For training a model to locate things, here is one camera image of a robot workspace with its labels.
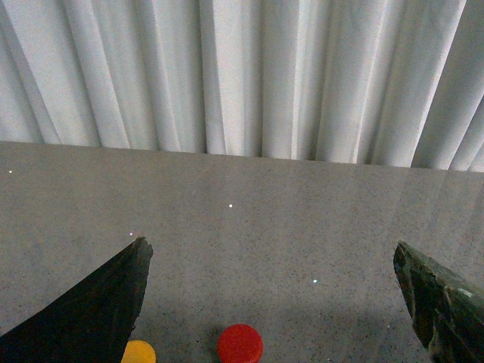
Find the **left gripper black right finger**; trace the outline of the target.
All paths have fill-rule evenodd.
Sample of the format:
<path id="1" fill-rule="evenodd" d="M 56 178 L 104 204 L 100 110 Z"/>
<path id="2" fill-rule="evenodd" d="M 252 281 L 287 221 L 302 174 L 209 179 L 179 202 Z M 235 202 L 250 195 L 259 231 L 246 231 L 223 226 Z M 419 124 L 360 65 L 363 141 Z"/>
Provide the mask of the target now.
<path id="1" fill-rule="evenodd" d="M 399 241 L 393 266 L 412 328 L 434 362 L 483 361 L 483 289 Z"/>

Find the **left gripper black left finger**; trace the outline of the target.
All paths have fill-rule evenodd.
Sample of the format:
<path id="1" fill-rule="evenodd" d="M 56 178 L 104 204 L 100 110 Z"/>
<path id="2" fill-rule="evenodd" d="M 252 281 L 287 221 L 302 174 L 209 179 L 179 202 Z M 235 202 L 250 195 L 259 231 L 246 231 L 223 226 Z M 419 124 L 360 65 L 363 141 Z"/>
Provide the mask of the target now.
<path id="1" fill-rule="evenodd" d="M 120 362 L 135 329 L 153 247 L 143 237 L 1 337 L 3 362 Z"/>

